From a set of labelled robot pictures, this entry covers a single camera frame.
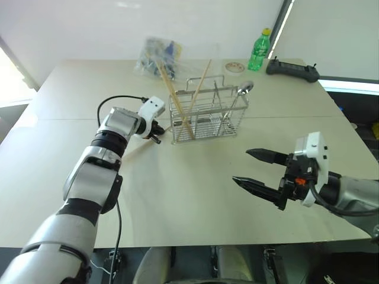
wire basket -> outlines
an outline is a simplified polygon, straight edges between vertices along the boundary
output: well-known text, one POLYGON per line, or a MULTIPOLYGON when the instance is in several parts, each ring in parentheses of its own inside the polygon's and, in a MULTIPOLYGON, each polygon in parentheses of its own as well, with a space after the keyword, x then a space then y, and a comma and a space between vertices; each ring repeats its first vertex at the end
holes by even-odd
POLYGON ((196 140, 236 135, 242 117, 249 106, 246 94, 238 93, 238 86, 224 86, 224 76, 218 75, 205 77, 207 80, 213 80, 214 88, 200 90, 195 104, 189 112, 195 93, 195 90, 188 90, 189 84, 200 79, 190 78, 187 80, 185 90, 176 91, 183 110, 182 114, 177 110, 172 98, 169 99, 174 144, 193 140, 190 132, 183 125, 185 117, 187 117, 187 122, 196 140), (220 86, 217 86, 216 81, 221 81, 220 86))

